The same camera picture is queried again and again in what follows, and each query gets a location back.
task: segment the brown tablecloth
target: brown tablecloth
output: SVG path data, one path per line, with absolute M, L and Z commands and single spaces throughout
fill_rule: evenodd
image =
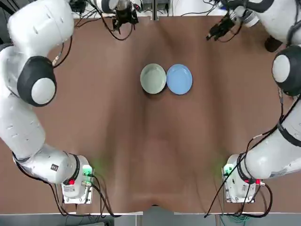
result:
M 227 158 L 276 123 L 275 54 L 263 47 L 268 34 L 257 25 L 228 43 L 206 41 L 219 19 L 141 18 L 126 41 L 114 40 L 101 21 L 74 32 L 71 53 L 55 70 L 56 98 L 36 112 L 47 143 L 84 155 L 104 178 L 114 212 L 143 211 L 153 204 L 206 212 Z M 122 35 L 128 30 L 123 26 Z M 183 96 L 168 88 L 146 94 L 140 72 L 149 63 L 166 71 L 186 65 L 192 89 Z M 286 108 L 290 103 L 286 99 Z M 0 213 L 58 212 L 48 186 L 24 177 L 3 142 L 0 147 Z M 268 181 L 272 211 L 301 212 L 299 176 Z M 237 209 L 225 205 L 224 211 Z M 264 211 L 261 197 L 246 210 Z M 99 213 L 99 196 L 94 193 L 93 204 L 78 211 Z M 213 212 L 221 212 L 218 201 Z

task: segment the metal pole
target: metal pole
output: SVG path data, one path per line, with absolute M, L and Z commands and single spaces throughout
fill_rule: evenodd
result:
M 159 20 L 157 10 L 158 10 L 157 0 L 152 0 L 152 20 Z

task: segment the light green plate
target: light green plate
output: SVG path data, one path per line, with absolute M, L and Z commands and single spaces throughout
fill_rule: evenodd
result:
M 165 87 L 166 73 L 158 64 L 146 65 L 140 74 L 140 82 L 146 92 L 157 94 Z

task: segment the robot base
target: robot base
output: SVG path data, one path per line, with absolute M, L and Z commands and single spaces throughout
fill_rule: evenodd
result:
M 93 188 L 89 186 L 93 182 L 88 174 L 94 174 L 94 170 L 89 165 L 88 160 L 79 155 L 80 167 L 79 175 L 73 185 L 62 184 L 64 203 L 68 204 L 91 204 Z
M 233 155 L 228 159 L 227 164 L 222 168 L 222 179 L 223 181 L 227 178 L 227 174 L 229 174 L 237 163 L 238 155 Z M 224 191 L 226 202 L 233 203 L 243 203 L 245 201 L 245 197 L 249 188 L 249 184 L 243 181 L 237 169 L 230 175 L 227 179 Z M 246 198 L 246 203 L 254 202 L 253 196 L 255 194 L 256 184 L 252 184 L 249 189 L 248 196 Z

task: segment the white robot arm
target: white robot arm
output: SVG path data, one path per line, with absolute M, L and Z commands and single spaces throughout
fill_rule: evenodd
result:
M 62 184 L 69 203 L 81 203 L 88 196 L 82 182 L 92 173 L 88 161 L 45 144 L 45 132 L 32 110 L 54 98 L 56 80 L 47 55 L 71 37 L 73 28 L 72 11 L 64 0 L 38 0 L 10 17 L 13 45 L 0 49 L 0 137 L 24 170 Z
M 246 6 L 255 11 L 259 20 L 275 39 L 288 43 L 273 62 L 273 78 L 279 88 L 290 96 L 301 94 L 301 4 L 298 0 L 222 0 L 235 9 Z M 227 202 L 252 200 L 255 193 L 254 179 L 268 179 L 301 170 L 301 102 L 299 98 L 288 116 L 279 122 L 277 129 L 252 148 L 246 155 L 232 155 L 223 168 Z

